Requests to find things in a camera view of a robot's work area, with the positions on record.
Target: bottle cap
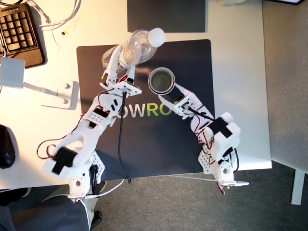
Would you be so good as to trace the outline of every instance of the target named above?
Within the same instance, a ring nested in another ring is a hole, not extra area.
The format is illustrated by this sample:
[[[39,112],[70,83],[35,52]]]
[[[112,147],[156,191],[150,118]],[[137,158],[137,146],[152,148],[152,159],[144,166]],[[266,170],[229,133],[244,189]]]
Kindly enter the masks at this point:
[[[151,46],[160,47],[166,41],[166,36],[161,28],[155,28],[149,31],[148,40]]]

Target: desk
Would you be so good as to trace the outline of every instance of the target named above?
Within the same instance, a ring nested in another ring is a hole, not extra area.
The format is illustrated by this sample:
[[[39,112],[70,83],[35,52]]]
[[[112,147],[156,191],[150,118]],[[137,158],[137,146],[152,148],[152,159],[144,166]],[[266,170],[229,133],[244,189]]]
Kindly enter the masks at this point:
[[[52,20],[66,18],[74,3],[36,2]],[[167,41],[211,40],[215,114],[230,112],[242,129],[240,170],[271,168],[261,0],[233,7],[208,0],[206,6],[207,33],[167,34]],[[54,31],[60,47],[52,32],[41,34],[48,62],[26,70],[25,81],[45,87],[56,78],[77,83],[78,46],[122,43],[130,35],[126,0],[83,0],[73,22],[65,36],[61,31],[69,24]],[[45,161],[37,158],[36,149],[43,140],[62,137],[75,127],[81,114],[80,96],[71,110],[42,107],[38,98],[38,92],[27,89],[2,89],[0,122],[14,133],[17,160],[12,168],[0,170],[0,189],[65,183],[42,172]]]

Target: black mouse pad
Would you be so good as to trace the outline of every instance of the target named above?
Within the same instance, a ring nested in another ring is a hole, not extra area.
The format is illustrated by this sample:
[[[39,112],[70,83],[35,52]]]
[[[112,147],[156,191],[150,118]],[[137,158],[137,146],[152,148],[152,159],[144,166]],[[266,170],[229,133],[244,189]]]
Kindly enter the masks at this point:
[[[82,112],[104,89],[102,55],[113,46],[77,48]],[[209,40],[166,42],[155,56],[136,67],[135,85],[142,94],[127,98],[123,119],[121,156],[131,177],[202,172],[197,157],[201,146],[190,129],[191,119],[182,120],[161,104],[148,86],[148,76],[157,67],[169,68],[176,82],[194,92],[214,115],[211,43]],[[168,99],[181,96],[173,90]],[[103,180],[125,178],[118,159],[120,119],[107,127],[96,150],[106,169]]]
[[[128,31],[205,32],[205,0],[128,0]]]

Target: cup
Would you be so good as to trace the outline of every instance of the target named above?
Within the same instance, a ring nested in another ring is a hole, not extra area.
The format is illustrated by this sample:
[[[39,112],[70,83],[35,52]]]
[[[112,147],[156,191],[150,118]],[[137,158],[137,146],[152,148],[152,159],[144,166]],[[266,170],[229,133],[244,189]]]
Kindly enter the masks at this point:
[[[166,95],[174,88],[175,77],[168,68],[159,67],[150,73],[148,83],[153,93]]]

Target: plastic bottle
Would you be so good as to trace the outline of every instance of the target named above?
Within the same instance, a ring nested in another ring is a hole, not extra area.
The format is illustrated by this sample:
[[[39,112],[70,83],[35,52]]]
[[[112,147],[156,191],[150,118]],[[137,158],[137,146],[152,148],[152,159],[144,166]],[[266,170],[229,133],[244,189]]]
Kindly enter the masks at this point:
[[[118,58],[116,72],[129,69],[132,65],[144,63],[151,59],[166,40],[165,33],[160,28],[151,31],[137,30],[123,44],[123,49]],[[116,47],[106,51],[103,55],[103,68],[107,68],[112,52]]]

